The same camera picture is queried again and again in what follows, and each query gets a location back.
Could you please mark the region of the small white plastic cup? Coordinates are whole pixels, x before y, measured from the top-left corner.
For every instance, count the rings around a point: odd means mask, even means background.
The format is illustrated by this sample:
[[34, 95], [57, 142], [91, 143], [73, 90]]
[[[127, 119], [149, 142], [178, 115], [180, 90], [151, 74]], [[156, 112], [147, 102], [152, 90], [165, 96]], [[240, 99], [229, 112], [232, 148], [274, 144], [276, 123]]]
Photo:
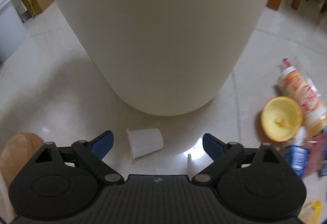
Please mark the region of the small white plastic cup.
[[164, 140], [159, 129], [126, 130], [128, 136], [131, 158], [137, 158], [154, 153], [164, 147]]

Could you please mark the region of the yellow cup lid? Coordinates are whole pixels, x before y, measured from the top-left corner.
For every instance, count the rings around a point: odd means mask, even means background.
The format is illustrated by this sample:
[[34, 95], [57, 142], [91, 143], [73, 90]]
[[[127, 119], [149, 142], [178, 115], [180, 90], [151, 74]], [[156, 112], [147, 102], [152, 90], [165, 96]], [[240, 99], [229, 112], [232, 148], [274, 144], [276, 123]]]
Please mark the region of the yellow cup lid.
[[293, 139], [303, 123], [303, 113], [295, 100], [286, 96], [269, 100], [261, 111], [261, 126], [272, 141]]

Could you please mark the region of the blue milk carton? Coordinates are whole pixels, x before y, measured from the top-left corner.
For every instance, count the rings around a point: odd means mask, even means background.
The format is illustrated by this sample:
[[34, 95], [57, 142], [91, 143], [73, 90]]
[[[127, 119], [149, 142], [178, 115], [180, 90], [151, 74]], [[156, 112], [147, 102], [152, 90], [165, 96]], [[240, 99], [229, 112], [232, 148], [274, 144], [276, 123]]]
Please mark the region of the blue milk carton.
[[302, 180], [308, 164], [309, 150], [297, 145], [290, 145], [283, 150], [283, 157]]

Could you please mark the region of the orange milk tea cup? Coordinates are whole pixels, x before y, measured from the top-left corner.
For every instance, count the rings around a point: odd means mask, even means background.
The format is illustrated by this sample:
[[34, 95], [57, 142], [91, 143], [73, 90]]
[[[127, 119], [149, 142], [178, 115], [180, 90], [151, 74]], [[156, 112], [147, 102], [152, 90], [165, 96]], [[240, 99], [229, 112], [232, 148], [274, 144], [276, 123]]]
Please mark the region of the orange milk tea cup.
[[326, 105], [313, 92], [308, 82], [290, 66], [278, 77], [278, 87], [283, 95], [292, 98], [303, 113], [303, 126], [309, 138], [317, 136], [326, 127]]

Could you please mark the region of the white plastic trash bin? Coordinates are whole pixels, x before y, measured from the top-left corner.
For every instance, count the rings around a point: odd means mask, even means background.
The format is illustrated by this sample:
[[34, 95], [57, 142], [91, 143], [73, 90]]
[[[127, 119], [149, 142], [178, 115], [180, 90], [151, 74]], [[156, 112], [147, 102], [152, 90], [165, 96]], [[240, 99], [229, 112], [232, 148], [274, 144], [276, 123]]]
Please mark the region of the white plastic trash bin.
[[267, 0], [55, 0], [128, 105], [159, 116], [207, 104], [240, 58]]

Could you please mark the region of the red clear snack wrapper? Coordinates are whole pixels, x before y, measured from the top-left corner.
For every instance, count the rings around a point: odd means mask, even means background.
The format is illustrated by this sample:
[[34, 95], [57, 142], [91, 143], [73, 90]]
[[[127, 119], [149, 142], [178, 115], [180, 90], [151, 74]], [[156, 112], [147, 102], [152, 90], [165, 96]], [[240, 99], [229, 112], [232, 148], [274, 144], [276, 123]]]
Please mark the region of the red clear snack wrapper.
[[287, 56], [282, 59], [282, 68], [286, 69], [290, 66], [293, 66], [296, 68], [296, 70], [304, 77], [304, 79], [308, 82], [310, 88], [313, 90], [313, 92], [320, 97], [321, 94], [317, 90], [317, 87], [313, 83], [312, 78], [309, 75], [308, 70], [303, 66], [301, 63], [301, 59], [297, 56]]

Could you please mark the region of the brown slipper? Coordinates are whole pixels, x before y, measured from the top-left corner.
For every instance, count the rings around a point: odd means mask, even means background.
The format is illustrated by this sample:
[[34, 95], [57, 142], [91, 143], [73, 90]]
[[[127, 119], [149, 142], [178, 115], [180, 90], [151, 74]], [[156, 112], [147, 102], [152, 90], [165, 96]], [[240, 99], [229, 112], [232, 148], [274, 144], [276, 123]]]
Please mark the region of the brown slipper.
[[9, 188], [12, 181], [44, 144], [34, 133], [20, 133], [11, 138], [1, 151], [1, 187]]

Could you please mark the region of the pink foil snack packet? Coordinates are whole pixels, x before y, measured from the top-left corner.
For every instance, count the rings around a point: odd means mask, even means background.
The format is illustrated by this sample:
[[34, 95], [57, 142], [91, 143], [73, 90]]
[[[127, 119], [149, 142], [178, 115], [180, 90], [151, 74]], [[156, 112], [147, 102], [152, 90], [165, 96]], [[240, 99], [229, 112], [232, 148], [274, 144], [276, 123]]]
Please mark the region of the pink foil snack packet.
[[318, 177], [326, 175], [326, 134], [313, 137], [305, 144], [309, 150], [305, 176], [317, 173]]

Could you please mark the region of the yellow plastic scoop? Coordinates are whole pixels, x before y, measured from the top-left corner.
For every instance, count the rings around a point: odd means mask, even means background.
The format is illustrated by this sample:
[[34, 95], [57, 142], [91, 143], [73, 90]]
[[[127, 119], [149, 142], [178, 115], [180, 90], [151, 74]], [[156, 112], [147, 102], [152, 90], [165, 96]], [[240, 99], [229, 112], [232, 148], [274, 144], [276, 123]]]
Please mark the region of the yellow plastic scoop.
[[322, 202], [319, 200], [309, 202], [302, 207], [298, 216], [299, 220], [305, 224], [317, 224], [322, 211], [322, 207]]

